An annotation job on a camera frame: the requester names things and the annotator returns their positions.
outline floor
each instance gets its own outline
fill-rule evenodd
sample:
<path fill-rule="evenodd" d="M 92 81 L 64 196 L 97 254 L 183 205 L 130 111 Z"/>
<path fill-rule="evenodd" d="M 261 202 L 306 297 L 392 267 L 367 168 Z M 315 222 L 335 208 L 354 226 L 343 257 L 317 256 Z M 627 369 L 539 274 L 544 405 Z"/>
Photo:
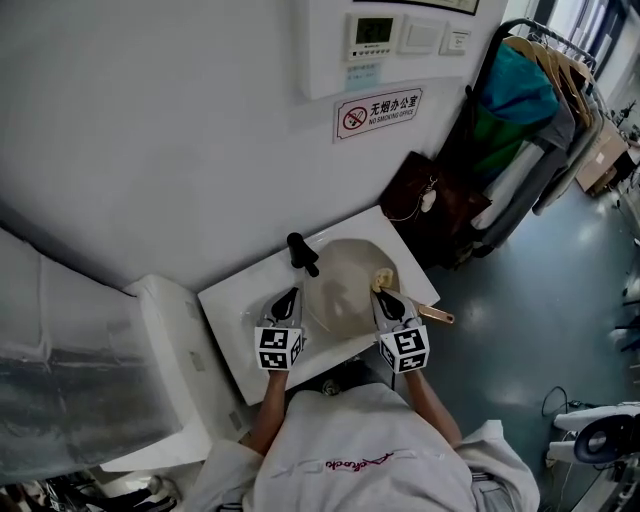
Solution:
<path fill-rule="evenodd" d="M 627 223 L 612 207 L 615 199 L 591 199 L 574 184 L 544 215 L 529 214 L 488 257 L 457 271 L 427 271 L 442 297 L 438 306 L 456 323 L 428 324 L 425 375 L 463 433 L 502 420 L 506 439 L 538 480 L 541 510 L 556 508 L 568 469 L 558 464 L 551 475 L 545 468 L 546 446 L 558 435 L 541 415 L 547 392 L 560 385 L 569 400 L 594 404 L 640 395 L 629 370 L 637 356 L 619 352 L 629 334 L 613 329 L 634 313 L 621 307 L 622 290 L 630 285 L 629 295 L 640 296 L 637 270 L 629 273 L 640 248 L 631 215 Z M 548 407 L 562 403 L 553 395 Z M 560 510 L 570 510 L 596 474 L 574 467 Z"/>

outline white machine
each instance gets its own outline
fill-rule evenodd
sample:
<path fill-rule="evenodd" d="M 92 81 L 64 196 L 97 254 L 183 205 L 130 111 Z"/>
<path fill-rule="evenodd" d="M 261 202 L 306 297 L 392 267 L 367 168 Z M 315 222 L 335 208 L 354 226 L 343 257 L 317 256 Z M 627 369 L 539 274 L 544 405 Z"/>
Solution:
<path fill-rule="evenodd" d="M 216 353 L 195 294 L 159 276 L 128 286 L 142 308 L 153 352 L 182 429 L 155 444 L 102 464 L 105 471 L 135 471 L 206 459 L 220 439 L 248 431 L 244 404 Z"/>

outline white shirt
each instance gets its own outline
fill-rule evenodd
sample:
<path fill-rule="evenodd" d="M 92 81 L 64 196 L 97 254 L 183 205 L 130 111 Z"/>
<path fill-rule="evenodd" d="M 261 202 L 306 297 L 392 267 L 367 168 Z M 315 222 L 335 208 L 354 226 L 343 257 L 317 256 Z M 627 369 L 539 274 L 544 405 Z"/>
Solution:
<path fill-rule="evenodd" d="M 478 487 L 470 467 L 496 479 Z M 467 512 L 486 510 L 487 496 L 494 509 L 534 512 L 539 503 L 500 422 L 454 450 L 397 393 L 369 384 L 334 397 L 296 394 L 264 458 L 239 444 L 216 445 L 185 509 Z"/>

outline sink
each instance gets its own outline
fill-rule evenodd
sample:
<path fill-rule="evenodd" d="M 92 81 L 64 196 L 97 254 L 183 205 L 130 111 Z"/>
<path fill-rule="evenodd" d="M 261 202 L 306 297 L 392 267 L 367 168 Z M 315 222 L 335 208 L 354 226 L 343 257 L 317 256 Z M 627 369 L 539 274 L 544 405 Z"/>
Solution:
<path fill-rule="evenodd" d="M 286 235 L 282 234 L 283 244 Z M 317 282 L 306 282 L 305 273 L 291 266 L 289 251 L 284 249 L 198 294 L 222 355 L 249 405 L 262 401 L 268 383 L 268 373 L 255 360 L 253 329 L 265 301 L 276 293 L 292 286 L 304 289 L 306 342 L 287 388 L 358 355 L 375 342 L 369 284 L 379 268 L 393 269 L 398 289 L 418 302 L 432 306 L 440 299 L 379 206 L 305 242 L 320 256 Z M 348 325 L 348 318 L 354 320 L 353 325 Z"/>
<path fill-rule="evenodd" d="M 395 263 L 369 240 L 340 239 L 318 251 L 318 277 L 304 281 L 305 310 L 337 340 L 375 334 L 369 290 L 379 269 Z"/>

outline control panel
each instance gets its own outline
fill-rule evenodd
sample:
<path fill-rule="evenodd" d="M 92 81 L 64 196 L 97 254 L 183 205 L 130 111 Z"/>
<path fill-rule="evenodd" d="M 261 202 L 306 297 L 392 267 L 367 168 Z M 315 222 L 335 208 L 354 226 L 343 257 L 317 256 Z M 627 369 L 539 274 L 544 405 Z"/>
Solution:
<path fill-rule="evenodd" d="M 381 59 L 395 51 L 402 16 L 380 13 L 347 15 L 347 60 Z"/>

